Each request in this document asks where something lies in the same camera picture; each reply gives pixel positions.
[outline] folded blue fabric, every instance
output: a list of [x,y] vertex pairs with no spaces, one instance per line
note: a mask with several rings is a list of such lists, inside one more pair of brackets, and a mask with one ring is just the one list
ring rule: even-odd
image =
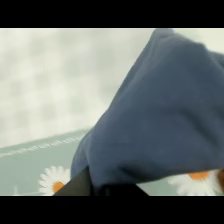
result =
[[72,177],[87,166],[95,190],[223,168],[224,56],[156,29],[81,141]]

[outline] white stitching line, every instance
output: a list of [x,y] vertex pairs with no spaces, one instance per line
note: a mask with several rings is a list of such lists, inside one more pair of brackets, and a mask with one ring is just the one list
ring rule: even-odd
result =
[[76,142],[76,141],[80,141],[82,139],[83,136],[81,137],[75,137],[75,138],[71,138],[71,137],[68,137],[68,138],[65,138],[64,140],[55,140],[53,141],[52,143],[42,143],[41,145],[34,145],[34,146],[31,146],[29,148],[21,148],[21,149],[18,149],[18,150],[15,150],[15,151],[10,151],[10,152],[5,152],[5,153],[0,153],[0,158],[3,158],[5,156],[12,156],[14,154],[22,154],[22,153],[25,153],[25,152],[28,152],[28,151],[33,151],[33,150],[36,150],[38,148],[47,148],[49,146],[58,146],[60,144],[69,144],[71,142]]

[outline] gingham fabric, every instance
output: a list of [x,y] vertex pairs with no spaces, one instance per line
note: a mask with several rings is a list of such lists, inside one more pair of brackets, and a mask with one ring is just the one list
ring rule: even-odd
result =
[[0,148],[91,127],[153,29],[0,29]]

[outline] orange flower center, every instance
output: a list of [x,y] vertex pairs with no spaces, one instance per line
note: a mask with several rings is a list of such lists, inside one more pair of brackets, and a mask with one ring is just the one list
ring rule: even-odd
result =
[[64,184],[62,182],[55,182],[53,184],[53,192],[58,192],[62,187],[64,187]]
[[190,173],[188,175],[193,180],[204,180],[208,178],[208,172]]

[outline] flower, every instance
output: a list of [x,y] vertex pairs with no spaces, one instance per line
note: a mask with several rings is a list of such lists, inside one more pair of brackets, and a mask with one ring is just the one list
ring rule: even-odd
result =
[[177,186],[177,193],[185,196],[215,196],[221,193],[217,179],[218,171],[190,173],[168,178],[168,183]]
[[46,174],[41,174],[39,184],[42,186],[39,192],[44,196],[51,196],[59,191],[70,180],[70,170],[62,166],[45,169]]

